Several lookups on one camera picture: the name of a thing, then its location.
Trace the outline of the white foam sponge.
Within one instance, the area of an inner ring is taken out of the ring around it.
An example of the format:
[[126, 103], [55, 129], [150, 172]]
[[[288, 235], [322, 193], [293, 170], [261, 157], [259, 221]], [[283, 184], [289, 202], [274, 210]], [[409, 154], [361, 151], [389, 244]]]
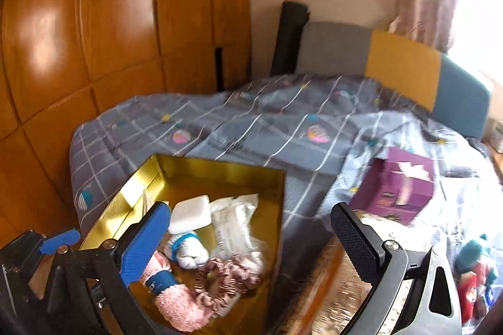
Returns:
[[205, 228], [212, 223], [210, 199], [200, 195], [182, 200], [175, 205], [170, 214], [168, 232], [172, 235]]

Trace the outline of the white sock blue band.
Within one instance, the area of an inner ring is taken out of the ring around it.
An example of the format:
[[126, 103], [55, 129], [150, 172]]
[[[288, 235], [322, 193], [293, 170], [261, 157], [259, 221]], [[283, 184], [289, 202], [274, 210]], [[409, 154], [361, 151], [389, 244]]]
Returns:
[[171, 235], [162, 252], [170, 261], [187, 270], [198, 269], [209, 259], [209, 252], [194, 231]]

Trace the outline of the white wet wipes packet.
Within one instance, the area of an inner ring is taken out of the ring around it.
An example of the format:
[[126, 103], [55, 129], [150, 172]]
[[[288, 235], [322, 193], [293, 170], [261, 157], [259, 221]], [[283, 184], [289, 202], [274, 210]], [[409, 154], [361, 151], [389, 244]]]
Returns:
[[267, 244], [251, 232], [258, 202], [258, 194], [225, 197], [211, 202], [212, 228], [216, 238], [212, 257], [227, 260], [233, 255], [247, 256], [268, 250]]

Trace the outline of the pink towel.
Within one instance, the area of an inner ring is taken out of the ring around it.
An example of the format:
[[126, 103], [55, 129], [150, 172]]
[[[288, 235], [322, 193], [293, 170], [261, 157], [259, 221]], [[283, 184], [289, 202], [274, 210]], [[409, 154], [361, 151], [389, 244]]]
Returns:
[[188, 287], [176, 281], [168, 259], [159, 251], [148, 261], [140, 283], [154, 296], [159, 313], [180, 332], [200, 330], [212, 318], [212, 311], [198, 304]]

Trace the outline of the red Santa sock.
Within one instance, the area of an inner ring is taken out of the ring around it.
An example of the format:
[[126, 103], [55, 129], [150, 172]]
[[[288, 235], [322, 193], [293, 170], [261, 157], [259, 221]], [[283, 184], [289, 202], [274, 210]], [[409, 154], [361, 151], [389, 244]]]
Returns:
[[475, 305], [478, 299], [477, 275], [472, 271], [460, 275], [457, 289], [460, 300], [461, 323], [464, 326], [474, 315]]

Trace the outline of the gold metal tray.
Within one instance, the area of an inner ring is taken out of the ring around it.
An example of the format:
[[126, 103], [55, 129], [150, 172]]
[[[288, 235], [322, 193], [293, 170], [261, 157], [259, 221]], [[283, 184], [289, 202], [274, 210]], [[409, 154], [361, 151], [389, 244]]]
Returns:
[[81, 220], [82, 249], [94, 249], [106, 239], [119, 239], [141, 220], [143, 201], [165, 201], [170, 207], [207, 195], [224, 203], [241, 196], [257, 196], [257, 209], [249, 223], [252, 240], [265, 255], [269, 272], [253, 293], [248, 293], [224, 317], [200, 329], [202, 334], [264, 334], [274, 287], [280, 270], [285, 173], [244, 164], [168, 155], [152, 155], [128, 178], [105, 170], [97, 177], [112, 197], [93, 201]]

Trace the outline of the ornate gold tissue box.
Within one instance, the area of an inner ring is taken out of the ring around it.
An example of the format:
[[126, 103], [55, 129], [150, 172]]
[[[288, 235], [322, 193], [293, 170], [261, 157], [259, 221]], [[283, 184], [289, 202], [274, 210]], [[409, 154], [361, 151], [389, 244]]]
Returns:
[[[357, 211], [357, 217], [371, 226], [381, 240], [395, 240], [405, 249], [415, 247], [411, 229], [398, 222]], [[391, 334], [398, 321], [411, 284], [401, 284], [378, 334]], [[302, 291], [295, 297], [286, 317], [271, 334], [341, 334], [371, 291], [361, 280], [338, 239], [334, 237], [321, 253]]]

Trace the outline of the purple cardboard box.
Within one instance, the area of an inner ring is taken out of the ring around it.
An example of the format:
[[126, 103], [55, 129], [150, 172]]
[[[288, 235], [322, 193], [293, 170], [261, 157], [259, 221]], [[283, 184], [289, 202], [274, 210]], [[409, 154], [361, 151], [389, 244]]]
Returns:
[[408, 225], [434, 194], [434, 162], [398, 147], [376, 158], [351, 199], [350, 208]]

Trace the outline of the grey plaid bed quilt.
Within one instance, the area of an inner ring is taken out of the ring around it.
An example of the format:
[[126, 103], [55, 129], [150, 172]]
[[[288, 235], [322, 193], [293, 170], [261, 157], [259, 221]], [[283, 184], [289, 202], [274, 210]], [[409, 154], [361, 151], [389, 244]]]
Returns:
[[291, 305], [330, 237], [330, 212], [350, 201], [370, 162], [398, 147], [432, 160], [435, 192], [413, 220], [449, 261], [486, 234], [502, 260], [502, 188], [484, 146], [377, 80], [283, 75], [212, 95], [132, 97], [73, 133], [73, 203], [88, 233], [149, 156], [197, 157], [285, 172], [283, 253], [271, 318]]

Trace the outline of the grey yellow blue headboard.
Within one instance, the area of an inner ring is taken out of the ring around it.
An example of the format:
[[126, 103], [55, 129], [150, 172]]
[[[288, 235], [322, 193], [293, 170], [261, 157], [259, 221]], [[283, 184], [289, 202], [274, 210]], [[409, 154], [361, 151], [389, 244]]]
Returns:
[[364, 75], [412, 99], [466, 138], [484, 135], [487, 86], [447, 55], [406, 37], [354, 24], [308, 22], [296, 71]]

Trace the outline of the wooden wardrobe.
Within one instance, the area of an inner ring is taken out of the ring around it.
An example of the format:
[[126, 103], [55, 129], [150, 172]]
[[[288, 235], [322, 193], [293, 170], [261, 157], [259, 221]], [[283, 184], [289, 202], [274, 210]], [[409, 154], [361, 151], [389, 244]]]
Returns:
[[250, 76], [250, 0], [1, 0], [2, 243], [76, 225], [77, 126], [135, 95]]

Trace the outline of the window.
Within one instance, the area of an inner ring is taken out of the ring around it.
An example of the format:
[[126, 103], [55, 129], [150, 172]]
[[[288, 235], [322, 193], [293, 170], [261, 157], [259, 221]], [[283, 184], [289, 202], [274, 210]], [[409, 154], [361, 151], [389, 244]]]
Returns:
[[477, 77], [502, 83], [502, 0], [457, 0], [448, 56]]

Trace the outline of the black rolled mat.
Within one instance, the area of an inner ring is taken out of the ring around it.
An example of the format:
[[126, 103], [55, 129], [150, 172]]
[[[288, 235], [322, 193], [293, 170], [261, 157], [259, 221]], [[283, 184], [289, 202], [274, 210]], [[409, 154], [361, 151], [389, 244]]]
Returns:
[[281, 5], [274, 56], [270, 74], [292, 74], [297, 67], [303, 27], [309, 21], [309, 7], [297, 1], [284, 1]]

